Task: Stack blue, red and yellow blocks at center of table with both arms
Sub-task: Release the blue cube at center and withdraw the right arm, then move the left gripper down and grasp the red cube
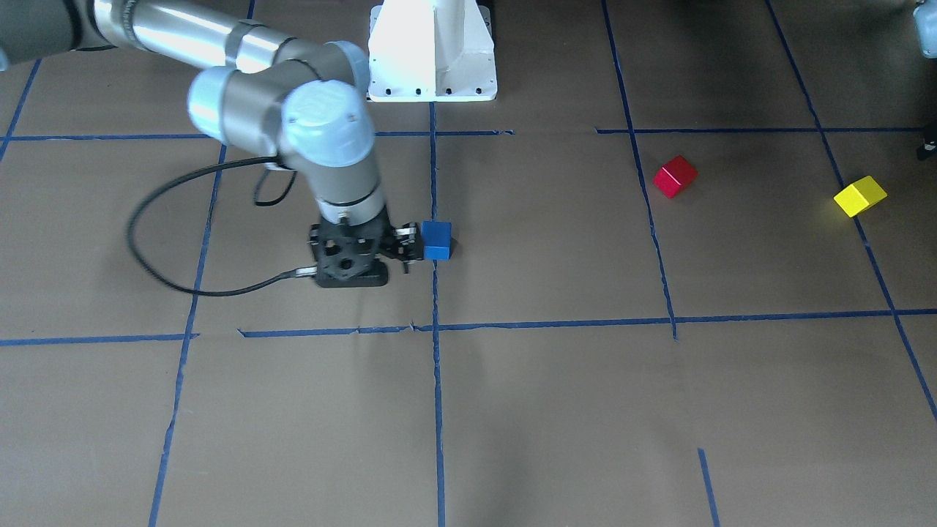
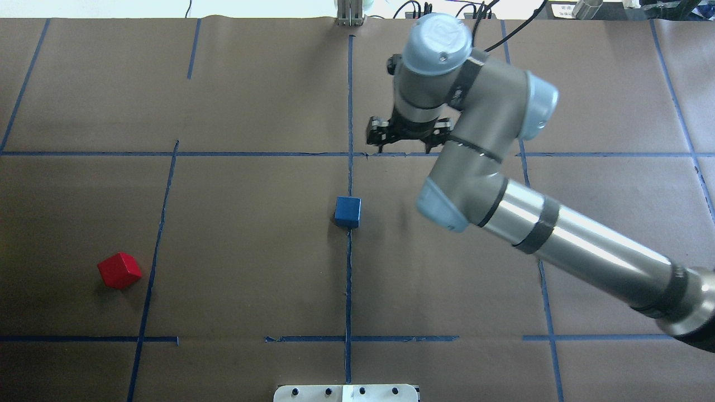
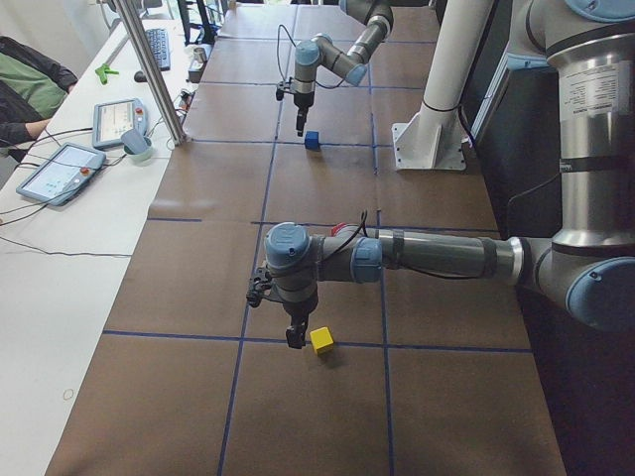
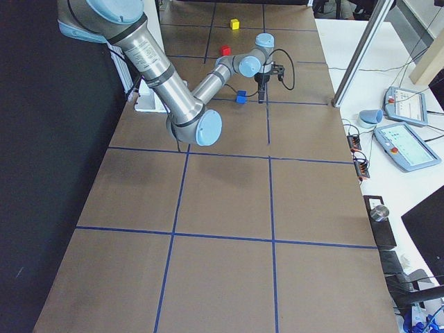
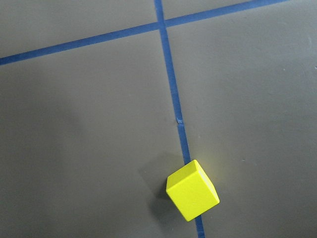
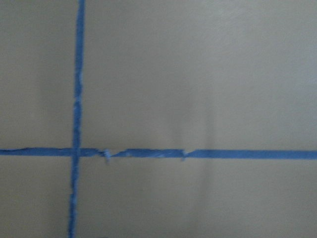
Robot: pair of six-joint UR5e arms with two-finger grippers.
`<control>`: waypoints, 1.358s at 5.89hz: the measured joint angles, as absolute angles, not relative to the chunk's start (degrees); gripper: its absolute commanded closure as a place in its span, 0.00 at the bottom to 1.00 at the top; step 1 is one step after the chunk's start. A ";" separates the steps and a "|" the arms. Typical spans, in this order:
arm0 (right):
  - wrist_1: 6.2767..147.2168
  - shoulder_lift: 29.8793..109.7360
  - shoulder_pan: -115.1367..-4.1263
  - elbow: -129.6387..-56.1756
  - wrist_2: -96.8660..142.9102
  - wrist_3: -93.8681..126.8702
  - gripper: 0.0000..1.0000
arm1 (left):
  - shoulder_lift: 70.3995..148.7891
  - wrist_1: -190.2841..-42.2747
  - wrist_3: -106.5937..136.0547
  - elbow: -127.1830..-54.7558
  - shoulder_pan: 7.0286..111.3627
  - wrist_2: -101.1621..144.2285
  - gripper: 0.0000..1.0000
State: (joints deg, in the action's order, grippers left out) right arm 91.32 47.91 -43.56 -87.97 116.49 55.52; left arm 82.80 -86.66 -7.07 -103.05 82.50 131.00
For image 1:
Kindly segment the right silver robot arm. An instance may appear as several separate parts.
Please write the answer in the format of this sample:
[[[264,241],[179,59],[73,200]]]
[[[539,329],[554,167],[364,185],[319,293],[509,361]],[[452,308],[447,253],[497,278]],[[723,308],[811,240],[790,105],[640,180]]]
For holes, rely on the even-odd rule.
[[[138,249],[145,210],[181,184],[251,165],[307,177],[319,210],[309,231],[314,264],[207,296],[241,296],[290,279],[322,288],[377,287],[388,283],[387,260],[410,266],[424,259],[419,225],[395,227],[389,219],[366,108],[368,59],[354,43],[318,45],[191,1],[2,3],[3,70],[67,51],[106,49],[147,51],[197,67],[187,95],[191,122],[251,154],[179,176],[136,206],[126,227],[128,250],[159,283],[185,291]]]

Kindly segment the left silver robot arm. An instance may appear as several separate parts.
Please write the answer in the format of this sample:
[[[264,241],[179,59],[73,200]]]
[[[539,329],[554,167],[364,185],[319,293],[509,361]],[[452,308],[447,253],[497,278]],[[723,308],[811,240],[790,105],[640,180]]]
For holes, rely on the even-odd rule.
[[[916,24],[922,55],[927,59],[936,60],[936,1],[917,1],[911,17]]]

